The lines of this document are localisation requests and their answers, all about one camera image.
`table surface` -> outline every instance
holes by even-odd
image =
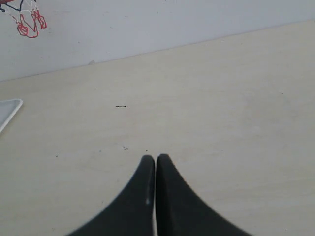
[[[0,235],[62,236],[106,207],[142,155],[257,236],[315,218],[315,23],[0,83]]]

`basketball net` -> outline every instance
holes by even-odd
[[[17,31],[21,36],[37,38],[39,36],[39,30],[47,28],[46,20],[39,12],[36,0],[20,1],[20,5],[16,7],[12,4],[15,0],[0,0],[0,10],[9,14],[15,21]],[[29,22],[25,19],[26,14],[31,16],[32,20]]]

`black object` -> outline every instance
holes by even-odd
[[[69,236],[152,236],[155,163],[144,156],[118,197]]]
[[[250,236],[208,207],[166,154],[157,159],[156,212],[160,236]]]

